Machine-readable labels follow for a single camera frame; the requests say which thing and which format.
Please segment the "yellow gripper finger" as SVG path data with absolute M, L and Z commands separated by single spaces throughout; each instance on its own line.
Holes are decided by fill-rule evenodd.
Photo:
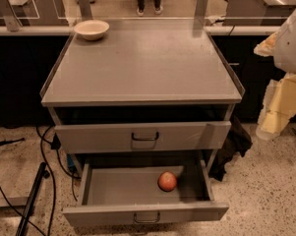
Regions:
M 277 37 L 276 32 L 268 36 L 265 40 L 263 40 L 254 48 L 254 53 L 263 57 L 272 56 L 274 53 L 276 37 Z
M 296 75 L 287 73 L 266 87 L 256 135 L 263 140 L 278 137 L 296 115 Z

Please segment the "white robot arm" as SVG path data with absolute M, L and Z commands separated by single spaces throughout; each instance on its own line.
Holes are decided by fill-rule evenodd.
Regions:
M 271 140 L 280 135 L 296 115 L 296 9 L 280 29 L 259 43 L 254 53 L 273 57 L 274 66 L 285 72 L 266 87 L 256 135 Z

